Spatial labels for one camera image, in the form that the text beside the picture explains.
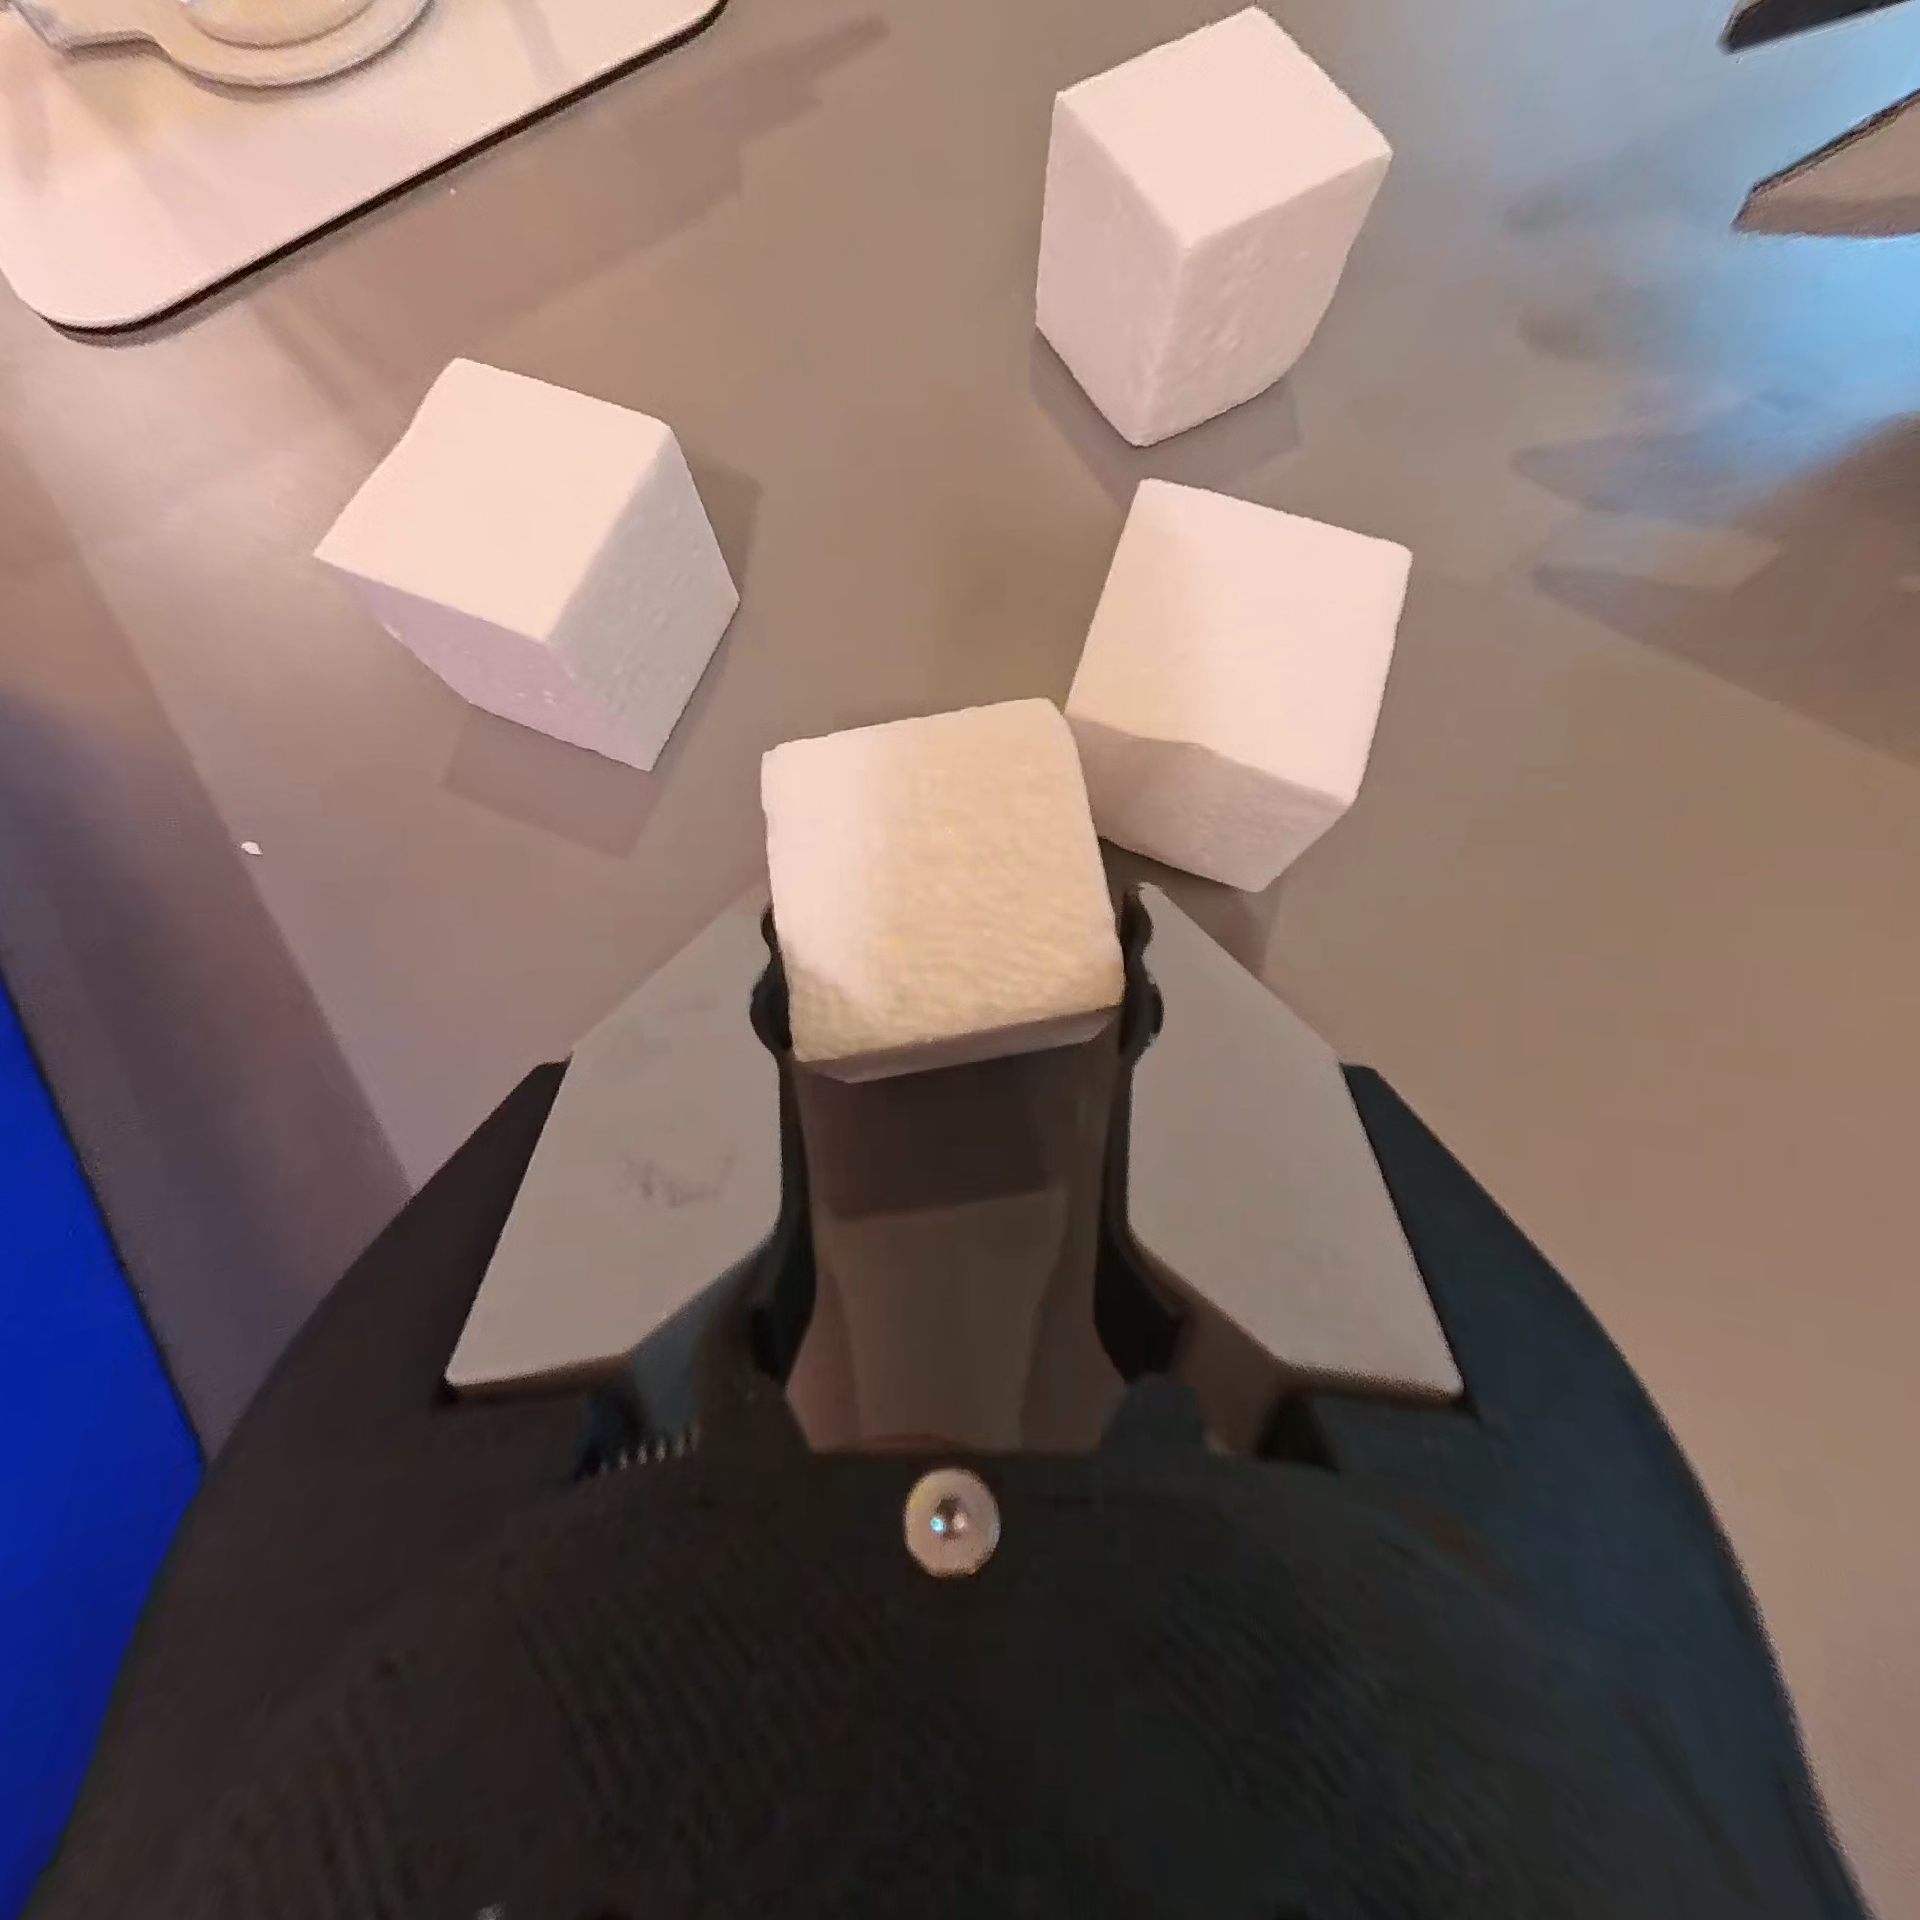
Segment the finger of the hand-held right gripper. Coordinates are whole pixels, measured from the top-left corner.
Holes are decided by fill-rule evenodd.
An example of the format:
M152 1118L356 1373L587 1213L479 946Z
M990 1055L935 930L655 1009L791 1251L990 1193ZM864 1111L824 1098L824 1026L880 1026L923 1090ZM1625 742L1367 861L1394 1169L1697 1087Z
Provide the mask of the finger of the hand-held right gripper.
M1856 18L1876 16L1908 3L1736 3L1720 31L1726 55L1759 51L1808 33L1825 33Z
M1919 233L1919 114L1881 113L1759 181L1736 229L1761 237L1903 238Z

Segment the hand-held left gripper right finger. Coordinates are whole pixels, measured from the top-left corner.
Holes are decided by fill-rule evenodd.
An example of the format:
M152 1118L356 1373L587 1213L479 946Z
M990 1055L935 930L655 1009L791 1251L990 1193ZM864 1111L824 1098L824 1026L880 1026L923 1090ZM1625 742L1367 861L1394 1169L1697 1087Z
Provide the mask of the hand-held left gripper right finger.
M1162 888L1124 994L1092 1319L1124 1384L1206 1405L1459 1405L1463 1377L1336 1050Z

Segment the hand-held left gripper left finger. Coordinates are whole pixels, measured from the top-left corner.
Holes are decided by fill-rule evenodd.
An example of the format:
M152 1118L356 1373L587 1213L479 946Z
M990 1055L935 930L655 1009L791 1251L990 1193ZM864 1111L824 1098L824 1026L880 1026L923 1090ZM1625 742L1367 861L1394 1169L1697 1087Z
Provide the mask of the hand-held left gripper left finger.
M774 1238L778 1055L752 1023L774 954L744 897L582 1038L458 1335L451 1389L620 1373Z

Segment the white foam cube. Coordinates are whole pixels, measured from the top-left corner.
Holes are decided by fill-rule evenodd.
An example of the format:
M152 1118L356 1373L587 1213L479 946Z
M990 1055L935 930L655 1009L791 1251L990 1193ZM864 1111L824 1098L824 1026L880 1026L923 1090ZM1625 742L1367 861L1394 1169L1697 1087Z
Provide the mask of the white foam cube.
M1096 830L1256 897L1355 806L1403 545L1145 479L1065 701Z
M1224 417L1306 355L1391 162L1260 8L1079 80L1048 130L1038 331L1129 447Z
M468 360L314 560L471 710L638 773L739 609L667 424Z
M1082 759L1046 701L762 757L799 1065L844 1083L1092 1038L1124 965Z

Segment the blue plastic bin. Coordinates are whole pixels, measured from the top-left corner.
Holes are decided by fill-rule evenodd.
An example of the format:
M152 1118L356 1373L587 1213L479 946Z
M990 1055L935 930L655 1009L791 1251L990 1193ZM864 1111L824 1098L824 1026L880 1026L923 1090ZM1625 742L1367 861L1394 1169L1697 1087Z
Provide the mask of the blue plastic bin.
M2 994L2 1917L74 1814L203 1454Z

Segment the white-based document stand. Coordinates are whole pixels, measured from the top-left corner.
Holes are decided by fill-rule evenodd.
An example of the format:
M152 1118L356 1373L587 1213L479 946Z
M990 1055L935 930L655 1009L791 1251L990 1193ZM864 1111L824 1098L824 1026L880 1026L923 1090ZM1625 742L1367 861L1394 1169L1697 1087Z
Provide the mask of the white-based document stand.
M162 320L681 47L719 3L9 3L2 270Z

